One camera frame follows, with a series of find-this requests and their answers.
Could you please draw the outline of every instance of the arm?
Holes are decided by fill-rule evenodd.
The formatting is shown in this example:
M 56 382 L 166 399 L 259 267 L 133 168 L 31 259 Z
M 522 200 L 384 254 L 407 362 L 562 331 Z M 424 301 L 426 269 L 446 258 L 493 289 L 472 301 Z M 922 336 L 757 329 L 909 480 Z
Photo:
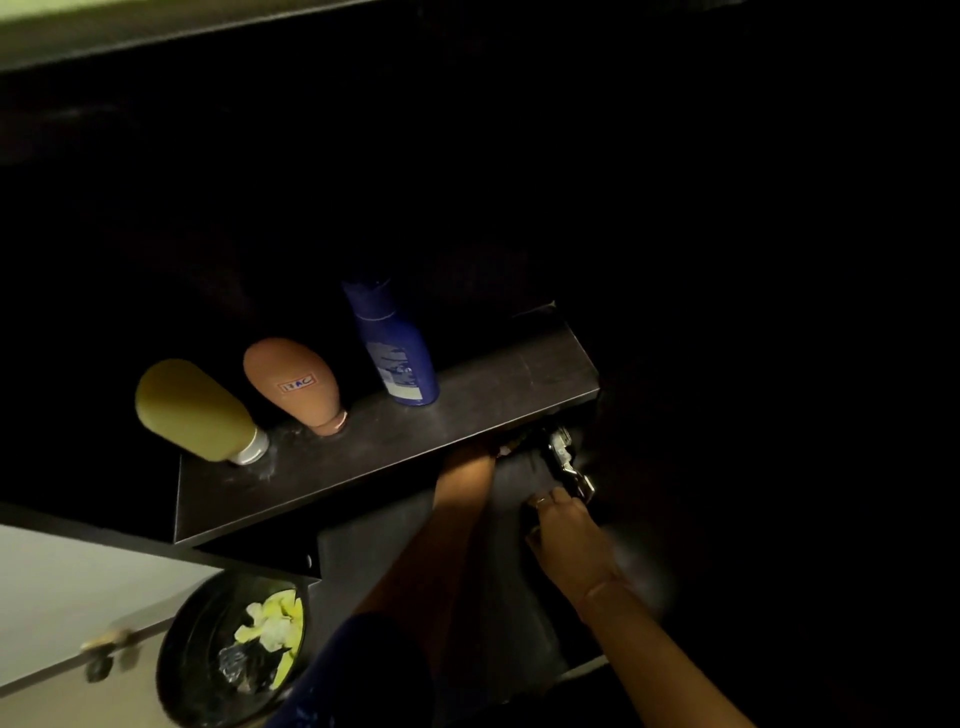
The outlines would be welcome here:
M 450 453 L 437 478 L 433 514 L 354 614 L 391 617 L 436 673 L 460 585 L 470 533 L 493 483 L 496 461 L 473 443 Z
M 535 500 L 546 575 L 576 607 L 649 728 L 753 728 L 627 588 L 610 542 L 563 488 Z

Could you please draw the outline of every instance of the blue spray can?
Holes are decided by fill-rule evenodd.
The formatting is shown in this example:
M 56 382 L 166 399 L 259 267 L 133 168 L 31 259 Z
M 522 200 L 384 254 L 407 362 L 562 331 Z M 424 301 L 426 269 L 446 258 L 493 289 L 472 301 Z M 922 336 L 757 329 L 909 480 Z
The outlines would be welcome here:
M 360 338 L 387 392 L 400 404 L 429 404 L 440 395 L 420 331 L 390 293 L 390 280 L 342 283 Z

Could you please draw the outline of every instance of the hand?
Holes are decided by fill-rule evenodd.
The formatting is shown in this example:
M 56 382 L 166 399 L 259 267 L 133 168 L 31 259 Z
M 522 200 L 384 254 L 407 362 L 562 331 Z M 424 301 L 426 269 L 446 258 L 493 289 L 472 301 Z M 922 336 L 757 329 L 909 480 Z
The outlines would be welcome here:
M 496 458 L 476 440 L 453 450 L 445 459 L 433 496 L 434 510 L 456 508 L 479 514 L 490 496 Z
M 610 541 L 579 498 L 563 488 L 529 500 L 540 516 L 540 538 L 527 537 L 540 567 L 575 609 L 593 587 L 622 581 Z

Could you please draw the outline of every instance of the yellow bottle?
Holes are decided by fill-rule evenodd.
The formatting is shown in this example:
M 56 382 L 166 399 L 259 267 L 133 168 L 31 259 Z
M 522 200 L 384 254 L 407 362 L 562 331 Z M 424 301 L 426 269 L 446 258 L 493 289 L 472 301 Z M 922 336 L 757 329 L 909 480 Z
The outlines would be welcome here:
M 270 445 L 240 400 L 184 359 L 148 369 L 135 399 L 143 426 L 204 460 L 249 465 Z

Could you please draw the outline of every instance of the bracelet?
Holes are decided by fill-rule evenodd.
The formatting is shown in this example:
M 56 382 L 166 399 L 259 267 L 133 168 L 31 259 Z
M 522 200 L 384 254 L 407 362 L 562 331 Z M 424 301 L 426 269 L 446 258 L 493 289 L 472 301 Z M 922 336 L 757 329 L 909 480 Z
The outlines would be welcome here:
M 580 602 L 574 607 L 577 610 L 577 617 L 580 618 L 580 621 L 584 621 L 584 607 L 587 606 L 587 602 L 593 598 L 601 589 L 610 585 L 610 584 L 619 584 L 624 589 L 630 590 L 630 585 L 627 584 L 623 579 L 618 576 L 614 576 L 610 579 L 604 579 L 603 581 L 594 584 L 592 587 L 587 589 L 587 593 L 580 597 Z

